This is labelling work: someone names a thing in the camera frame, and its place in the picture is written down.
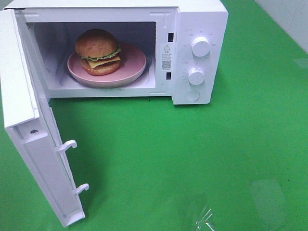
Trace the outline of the white lower timer knob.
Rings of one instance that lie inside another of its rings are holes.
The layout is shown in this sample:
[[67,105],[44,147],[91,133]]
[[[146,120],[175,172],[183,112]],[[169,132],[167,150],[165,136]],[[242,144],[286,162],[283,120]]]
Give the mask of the white lower timer knob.
[[188,72],[188,81],[192,85],[200,85],[205,80],[205,73],[201,68],[192,68]]

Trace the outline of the round white door release button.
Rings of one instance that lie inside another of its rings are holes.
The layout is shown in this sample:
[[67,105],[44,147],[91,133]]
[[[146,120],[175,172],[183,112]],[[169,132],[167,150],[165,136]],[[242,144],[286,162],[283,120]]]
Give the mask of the round white door release button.
[[188,101],[194,102],[197,101],[200,97],[200,92],[197,90],[190,90],[186,92],[185,97]]

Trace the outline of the pink round plate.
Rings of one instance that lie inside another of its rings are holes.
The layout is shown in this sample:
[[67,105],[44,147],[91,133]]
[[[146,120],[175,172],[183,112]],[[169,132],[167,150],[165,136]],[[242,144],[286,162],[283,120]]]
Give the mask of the pink round plate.
[[145,70],[147,59],[145,54],[137,47],[122,43],[120,53],[120,67],[107,75],[93,76],[88,74],[81,66],[80,57],[72,53],[67,61],[71,75],[79,83],[93,88],[118,88],[125,86],[139,78]]

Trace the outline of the white upper power knob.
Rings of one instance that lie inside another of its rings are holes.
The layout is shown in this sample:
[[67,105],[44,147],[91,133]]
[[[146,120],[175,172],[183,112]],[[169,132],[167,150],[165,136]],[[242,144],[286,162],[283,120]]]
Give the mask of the white upper power knob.
[[192,53],[197,57],[206,56],[210,52],[210,46],[206,36],[197,36],[191,42]]

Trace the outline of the white microwave door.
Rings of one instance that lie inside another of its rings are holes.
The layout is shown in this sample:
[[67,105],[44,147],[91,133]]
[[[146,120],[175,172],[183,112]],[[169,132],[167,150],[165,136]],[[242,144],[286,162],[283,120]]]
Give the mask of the white microwave door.
[[42,60],[34,47],[22,11],[0,13],[0,88],[4,127],[44,193],[57,218],[67,227],[84,218],[79,194],[88,184],[75,185],[62,142],[39,77]]

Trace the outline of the burger with lettuce and cheese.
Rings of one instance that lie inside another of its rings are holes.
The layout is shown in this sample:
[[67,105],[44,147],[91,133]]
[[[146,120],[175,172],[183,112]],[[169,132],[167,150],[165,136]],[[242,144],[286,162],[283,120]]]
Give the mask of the burger with lettuce and cheese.
[[81,34],[75,42],[75,52],[82,68],[90,75],[113,73],[121,64],[120,42],[102,29],[90,29]]

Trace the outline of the white microwave oven body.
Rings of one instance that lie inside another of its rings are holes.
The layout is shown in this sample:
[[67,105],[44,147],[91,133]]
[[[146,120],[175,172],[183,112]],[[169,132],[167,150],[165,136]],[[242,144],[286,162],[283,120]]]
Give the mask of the white microwave oven body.
[[[15,0],[3,10],[22,11],[29,32],[36,38],[48,98],[169,96],[174,104],[205,104],[211,99],[228,20],[219,0]],[[101,28],[120,43],[131,44],[152,60],[150,83],[142,88],[87,88],[67,72],[67,61],[80,34]],[[206,36],[210,52],[193,54],[192,40]],[[188,81],[188,72],[201,68],[200,85]],[[186,92],[197,90],[197,101]]]

